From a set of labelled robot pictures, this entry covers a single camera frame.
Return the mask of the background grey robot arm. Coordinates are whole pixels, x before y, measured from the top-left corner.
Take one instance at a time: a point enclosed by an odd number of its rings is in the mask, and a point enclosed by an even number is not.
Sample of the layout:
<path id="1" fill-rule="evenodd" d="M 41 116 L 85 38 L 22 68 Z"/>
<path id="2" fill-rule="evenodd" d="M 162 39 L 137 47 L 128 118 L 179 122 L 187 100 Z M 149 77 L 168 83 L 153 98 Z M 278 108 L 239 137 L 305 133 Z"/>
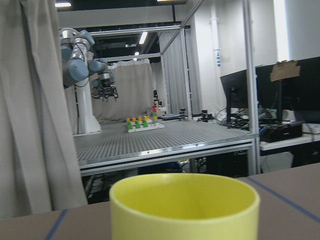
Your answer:
<path id="1" fill-rule="evenodd" d="M 97 74 L 98 77 L 92 80 L 91 96 L 94 99 L 118 99 L 114 74 L 109 71 L 106 60 L 93 58 L 91 48 L 95 41 L 88 31 L 63 28 L 59 31 L 59 39 L 64 88 L 78 85 L 91 75 Z"/>

